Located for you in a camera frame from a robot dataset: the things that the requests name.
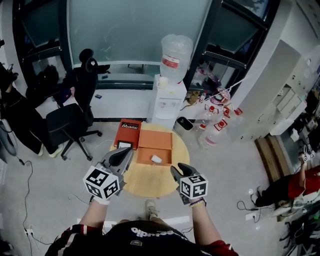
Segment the red shirt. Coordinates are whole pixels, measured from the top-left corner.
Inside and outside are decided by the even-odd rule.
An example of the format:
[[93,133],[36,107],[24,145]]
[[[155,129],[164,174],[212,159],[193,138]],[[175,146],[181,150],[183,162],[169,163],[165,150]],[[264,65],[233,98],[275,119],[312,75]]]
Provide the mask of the red shirt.
[[173,228],[143,220],[115,225],[105,235],[101,228],[73,225],[53,242],[45,256],[115,254],[239,256],[222,240],[205,246],[196,245]]
[[300,173],[291,176],[288,184],[288,197],[294,199],[301,193],[309,195],[320,190],[320,165],[305,171],[305,189],[299,185]]

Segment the chair base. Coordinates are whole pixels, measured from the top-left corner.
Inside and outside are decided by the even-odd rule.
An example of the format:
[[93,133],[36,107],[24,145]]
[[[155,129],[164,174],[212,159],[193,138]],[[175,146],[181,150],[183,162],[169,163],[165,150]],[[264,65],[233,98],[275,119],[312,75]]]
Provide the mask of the chair base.
[[[100,132],[99,130],[91,130],[91,131],[87,131],[84,135],[82,135],[81,138],[81,142],[84,142],[85,139],[83,138],[84,136],[88,136],[88,135],[92,135],[92,134],[97,134],[99,137],[102,136],[102,132]],[[92,161],[92,156],[88,155],[88,153],[86,152],[86,150],[84,149],[84,146],[81,144],[80,142],[80,138],[74,139],[74,138],[70,138],[70,140],[68,141],[67,145],[65,146],[65,148],[63,149],[62,153],[61,153],[61,157],[62,159],[65,161],[67,160],[67,157],[65,156],[65,153],[67,152],[67,150],[71,147],[71,145],[76,142],[78,143],[78,145],[80,146],[82,152],[84,153],[84,155],[86,156],[86,159],[88,161]]]

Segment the person in red shirt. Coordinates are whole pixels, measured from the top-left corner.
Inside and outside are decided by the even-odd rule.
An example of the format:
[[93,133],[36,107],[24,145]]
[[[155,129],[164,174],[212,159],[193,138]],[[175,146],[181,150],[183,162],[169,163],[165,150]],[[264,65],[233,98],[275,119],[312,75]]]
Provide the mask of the person in red shirt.
[[251,200],[256,207],[269,206],[320,190],[320,165],[306,170],[307,163],[304,162],[303,155],[299,158],[300,172],[276,180],[265,191],[260,191],[258,187],[257,194],[251,195]]

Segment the orange box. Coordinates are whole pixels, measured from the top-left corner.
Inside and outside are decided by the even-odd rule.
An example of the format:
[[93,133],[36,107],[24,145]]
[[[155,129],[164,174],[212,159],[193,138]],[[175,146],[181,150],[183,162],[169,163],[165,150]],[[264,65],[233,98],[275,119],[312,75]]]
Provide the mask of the orange box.
[[114,146],[118,146],[118,142],[129,143],[132,148],[138,148],[141,121],[131,119],[121,119],[118,131],[115,136]]
[[[162,159],[161,163],[152,162],[152,156]],[[145,165],[171,166],[172,165],[172,133],[141,130],[136,162]]]

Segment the round wooden table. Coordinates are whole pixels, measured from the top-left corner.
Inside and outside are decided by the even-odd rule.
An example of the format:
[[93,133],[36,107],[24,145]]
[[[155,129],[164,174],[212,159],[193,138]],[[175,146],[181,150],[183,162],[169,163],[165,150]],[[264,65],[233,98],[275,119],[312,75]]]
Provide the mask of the round wooden table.
[[[172,130],[153,123],[143,123],[142,130],[172,133],[172,165],[178,170],[178,163],[190,164],[188,149],[183,140]],[[146,198],[166,196],[178,187],[170,166],[148,165],[136,163],[138,150],[134,150],[133,159],[128,171],[124,174],[124,189],[130,193]]]

